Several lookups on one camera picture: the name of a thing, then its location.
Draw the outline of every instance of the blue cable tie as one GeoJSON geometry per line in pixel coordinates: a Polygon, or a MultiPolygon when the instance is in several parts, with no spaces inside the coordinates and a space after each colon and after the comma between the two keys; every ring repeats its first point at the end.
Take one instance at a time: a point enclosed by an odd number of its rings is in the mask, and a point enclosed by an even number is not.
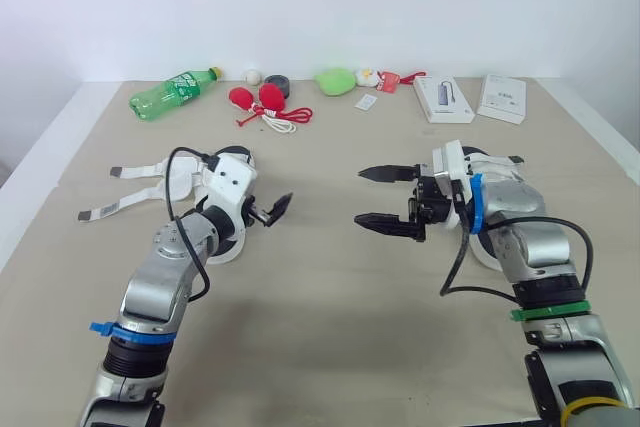
{"type": "Polygon", "coordinates": [[[102,337],[113,336],[129,342],[145,345],[168,344],[178,336],[177,332],[170,334],[140,334],[132,330],[123,329],[114,322],[105,322],[104,324],[91,322],[89,330],[98,332],[102,337]]]}
{"type": "Polygon", "coordinates": [[[482,198],[482,174],[476,174],[471,177],[471,193],[473,194],[473,204],[475,206],[473,213],[472,234],[478,234],[482,230],[484,224],[484,199],[482,198]]]}

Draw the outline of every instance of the bottle label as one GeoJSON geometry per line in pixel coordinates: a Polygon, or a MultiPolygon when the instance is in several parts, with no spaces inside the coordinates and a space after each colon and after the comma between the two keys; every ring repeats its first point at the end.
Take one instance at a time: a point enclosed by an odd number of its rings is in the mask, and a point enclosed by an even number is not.
{"type": "Polygon", "coordinates": [[[198,81],[189,72],[177,75],[173,79],[169,79],[169,82],[173,83],[183,102],[200,95],[198,81]]]}

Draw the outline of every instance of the green cable tie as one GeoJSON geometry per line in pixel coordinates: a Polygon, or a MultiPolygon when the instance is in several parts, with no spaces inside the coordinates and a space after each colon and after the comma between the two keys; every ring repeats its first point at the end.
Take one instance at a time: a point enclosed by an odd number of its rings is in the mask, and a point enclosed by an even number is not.
{"type": "Polygon", "coordinates": [[[540,317],[553,317],[557,315],[577,314],[591,310],[591,304],[587,300],[572,302],[570,304],[554,305],[552,307],[541,307],[539,309],[512,310],[511,318],[516,322],[539,319],[540,317]]]}

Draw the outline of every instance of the white box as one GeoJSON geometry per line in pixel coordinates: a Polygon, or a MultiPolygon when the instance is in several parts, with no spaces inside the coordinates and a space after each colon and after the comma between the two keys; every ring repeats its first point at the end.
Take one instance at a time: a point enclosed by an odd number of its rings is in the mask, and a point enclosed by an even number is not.
{"type": "Polygon", "coordinates": [[[427,120],[434,124],[468,124],[475,114],[453,77],[416,77],[413,88],[427,120]]]}
{"type": "Polygon", "coordinates": [[[478,114],[519,124],[527,113],[527,83],[503,77],[487,75],[482,83],[482,97],[478,114]]]}

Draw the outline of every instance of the beige tabletop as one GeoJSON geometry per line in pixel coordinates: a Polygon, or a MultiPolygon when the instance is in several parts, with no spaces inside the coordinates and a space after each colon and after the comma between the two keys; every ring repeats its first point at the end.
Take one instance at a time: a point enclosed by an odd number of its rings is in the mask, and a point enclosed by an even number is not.
{"type": "MultiPolygon", "coordinates": [[[[429,124],[406,86],[373,92],[378,101],[362,112],[354,104],[368,89],[328,98],[296,82],[288,105],[315,115],[293,135],[261,120],[238,128],[244,115],[226,100],[231,83],[141,122],[127,99],[150,85],[123,85],[0,274],[0,425],[73,425],[107,347],[88,325],[115,319],[167,218],[159,201],[91,224],[77,213],[155,183],[110,178],[111,166],[155,163],[177,145],[243,144],[256,158],[260,205],[295,195],[278,224],[249,229],[240,257],[209,267],[212,291],[187,310],[169,361],[166,427],[438,427],[535,416],[523,365],[531,348],[508,320],[512,305],[438,296],[459,232],[433,227],[420,244],[352,220],[406,214],[411,189],[368,182],[359,170],[430,162],[453,139],[524,157],[549,213],[591,234],[588,298],[640,392],[638,188],[534,81],[519,126],[484,117],[429,124]]],[[[460,86],[477,104],[480,82],[460,86]]],[[[584,247],[569,235],[582,271],[584,247]]],[[[471,255],[461,281],[509,289],[471,255]]]]}

